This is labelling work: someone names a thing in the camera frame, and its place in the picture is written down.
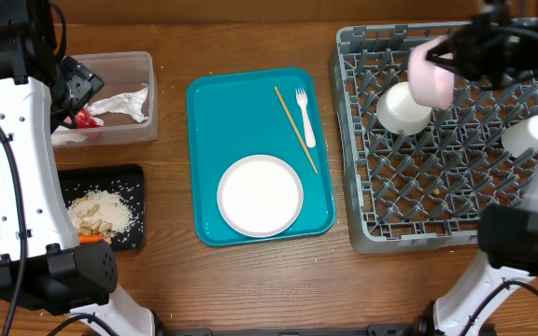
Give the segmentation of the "pink bowl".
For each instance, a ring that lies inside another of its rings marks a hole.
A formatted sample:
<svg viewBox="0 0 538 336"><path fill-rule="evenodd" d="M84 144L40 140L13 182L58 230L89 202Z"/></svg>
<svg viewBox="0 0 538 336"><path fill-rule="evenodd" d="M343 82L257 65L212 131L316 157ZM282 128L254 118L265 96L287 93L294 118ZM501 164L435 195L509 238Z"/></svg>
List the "pink bowl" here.
<svg viewBox="0 0 538 336"><path fill-rule="evenodd" d="M426 59L427 52L442 42L446 42L446 38L439 36L413 48L407 72L409 88L417 104L448 109L453 100L455 75Z"/></svg>

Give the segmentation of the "red sauce packet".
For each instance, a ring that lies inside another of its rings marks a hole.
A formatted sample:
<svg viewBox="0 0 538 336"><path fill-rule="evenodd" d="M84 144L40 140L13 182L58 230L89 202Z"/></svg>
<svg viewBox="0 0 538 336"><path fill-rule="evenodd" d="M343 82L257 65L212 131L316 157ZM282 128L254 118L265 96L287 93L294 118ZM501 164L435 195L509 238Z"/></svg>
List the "red sauce packet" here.
<svg viewBox="0 0 538 336"><path fill-rule="evenodd" d="M64 119L66 128L70 129L90 129L102 127L104 123L94 117L87 107L83 107L75 115L70 115Z"/></svg>

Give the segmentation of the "white napkin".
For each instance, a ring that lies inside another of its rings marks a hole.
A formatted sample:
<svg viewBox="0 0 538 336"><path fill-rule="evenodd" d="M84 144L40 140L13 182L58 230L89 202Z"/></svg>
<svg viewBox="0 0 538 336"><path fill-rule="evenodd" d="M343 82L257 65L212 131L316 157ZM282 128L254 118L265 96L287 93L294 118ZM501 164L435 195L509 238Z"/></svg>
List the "white napkin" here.
<svg viewBox="0 0 538 336"><path fill-rule="evenodd" d="M143 122L149 119L142 112L142 106L148 96L149 88L144 87L140 91L120 93L86 107L96 118L105 113L115 113L130 116L136 122Z"/></svg>

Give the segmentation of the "white bowl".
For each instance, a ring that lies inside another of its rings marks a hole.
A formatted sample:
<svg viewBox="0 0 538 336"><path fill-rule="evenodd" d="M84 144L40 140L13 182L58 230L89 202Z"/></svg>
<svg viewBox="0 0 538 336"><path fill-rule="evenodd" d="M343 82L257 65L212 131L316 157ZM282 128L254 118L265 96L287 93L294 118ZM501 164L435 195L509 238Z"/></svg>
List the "white bowl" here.
<svg viewBox="0 0 538 336"><path fill-rule="evenodd" d="M380 124L391 133L413 135L428 126L432 109L416 103L409 84L400 82L379 97L376 115Z"/></svg>

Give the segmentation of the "white paper cup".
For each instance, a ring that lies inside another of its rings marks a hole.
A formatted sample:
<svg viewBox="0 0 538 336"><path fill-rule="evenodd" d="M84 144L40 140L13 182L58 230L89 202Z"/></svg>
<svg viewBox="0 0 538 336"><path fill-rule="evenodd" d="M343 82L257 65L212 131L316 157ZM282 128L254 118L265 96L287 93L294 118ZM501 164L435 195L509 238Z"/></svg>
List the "white paper cup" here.
<svg viewBox="0 0 538 336"><path fill-rule="evenodd" d="M514 158L529 149L538 150L538 116L507 128L502 136L502 146Z"/></svg>

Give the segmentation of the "rice and food scraps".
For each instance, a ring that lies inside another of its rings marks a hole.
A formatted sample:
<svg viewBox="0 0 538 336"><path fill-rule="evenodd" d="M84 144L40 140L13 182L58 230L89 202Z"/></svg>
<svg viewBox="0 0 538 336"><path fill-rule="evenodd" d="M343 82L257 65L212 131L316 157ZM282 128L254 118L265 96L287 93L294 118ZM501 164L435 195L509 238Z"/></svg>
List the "rice and food scraps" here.
<svg viewBox="0 0 538 336"><path fill-rule="evenodd" d="M140 225L137 213L118 192L88 191L69 204L67 213L78 235L101 234L109 244L115 239L123 243Z"/></svg>

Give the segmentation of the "white plastic fork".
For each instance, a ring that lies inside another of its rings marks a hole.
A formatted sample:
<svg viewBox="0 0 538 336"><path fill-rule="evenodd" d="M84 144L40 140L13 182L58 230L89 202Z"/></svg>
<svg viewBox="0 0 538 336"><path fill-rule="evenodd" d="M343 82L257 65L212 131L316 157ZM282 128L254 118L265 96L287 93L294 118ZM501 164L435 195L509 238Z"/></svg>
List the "white plastic fork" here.
<svg viewBox="0 0 538 336"><path fill-rule="evenodd" d="M296 101L301 109L301 114L304 124L304 139L308 148L314 148L316 146L316 137L308 114L308 97L304 89L299 88L295 90Z"/></svg>

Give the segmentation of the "wooden chopstick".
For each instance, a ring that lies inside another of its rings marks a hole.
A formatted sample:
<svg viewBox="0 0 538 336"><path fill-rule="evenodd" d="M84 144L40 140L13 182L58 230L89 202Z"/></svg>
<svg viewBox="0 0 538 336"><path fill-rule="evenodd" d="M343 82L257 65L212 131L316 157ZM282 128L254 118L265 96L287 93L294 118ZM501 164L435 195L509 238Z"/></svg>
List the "wooden chopstick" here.
<svg viewBox="0 0 538 336"><path fill-rule="evenodd" d="M283 99L283 97L281 95L281 92L280 92L278 86L274 86L274 90L275 90L276 96L277 96L279 102L281 103L282 108L283 108L283 110L284 110L284 112L285 112L285 114L286 114L286 116L287 116L287 118L288 118L288 120L290 122L291 128L293 129L294 133L296 134L296 137L298 138L298 141L300 143L301 148L303 149L303 151L304 151L304 153L305 153L305 155L306 155L306 157L307 157L313 171L315 172L316 175L318 175L319 171L318 171L318 169L316 167L316 164L314 163L314 160L313 160L313 158L312 158L312 156L311 156L311 154L310 154L310 152L308 150L308 147L307 147L303 137L301 136L301 134L300 134L300 132L299 132L299 130L297 128L297 125L296 125L295 121L293 120L293 117L291 116L291 113L290 113L290 111L289 111L289 109L287 107L287 104L285 103L285 101L284 101L284 99Z"/></svg>

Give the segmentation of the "white round plate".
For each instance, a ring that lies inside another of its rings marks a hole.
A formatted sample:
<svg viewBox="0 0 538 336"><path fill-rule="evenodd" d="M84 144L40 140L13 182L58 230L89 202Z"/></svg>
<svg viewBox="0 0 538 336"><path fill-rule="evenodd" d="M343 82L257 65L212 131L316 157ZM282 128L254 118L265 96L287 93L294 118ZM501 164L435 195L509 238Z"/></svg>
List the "white round plate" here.
<svg viewBox="0 0 538 336"><path fill-rule="evenodd" d="M285 161L250 155L234 162L217 190L219 213L234 231L268 238L288 229L304 204L301 178Z"/></svg>

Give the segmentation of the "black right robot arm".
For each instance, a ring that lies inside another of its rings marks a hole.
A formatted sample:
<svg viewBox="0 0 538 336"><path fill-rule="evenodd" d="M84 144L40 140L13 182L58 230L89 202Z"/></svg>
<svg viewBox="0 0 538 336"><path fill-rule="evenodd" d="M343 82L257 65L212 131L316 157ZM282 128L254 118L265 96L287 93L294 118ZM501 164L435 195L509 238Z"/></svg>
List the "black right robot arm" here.
<svg viewBox="0 0 538 336"><path fill-rule="evenodd" d="M409 67L422 64L427 75L447 70L470 81L488 81L488 90L512 89L538 77L538 24L512 21L504 1L486 1L472 21L435 45L412 52ZM489 205L478 224L478 252L445 296L430 303L400 335L492 335L488 318L517 289L535 293L538 277L538 166L519 207Z"/></svg>

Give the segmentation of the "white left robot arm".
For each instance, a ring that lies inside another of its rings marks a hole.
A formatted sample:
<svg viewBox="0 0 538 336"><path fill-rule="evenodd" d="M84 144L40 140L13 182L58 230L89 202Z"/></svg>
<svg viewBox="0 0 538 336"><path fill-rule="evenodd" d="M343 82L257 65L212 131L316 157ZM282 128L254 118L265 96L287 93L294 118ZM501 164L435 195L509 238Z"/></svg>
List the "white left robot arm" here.
<svg viewBox="0 0 538 336"><path fill-rule="evenodd" d="M107 242L82 244L65 207L51 135L104 85L68 57L61 9L0 1L0 300L109 335L161 335L118 282Z"/></svg>

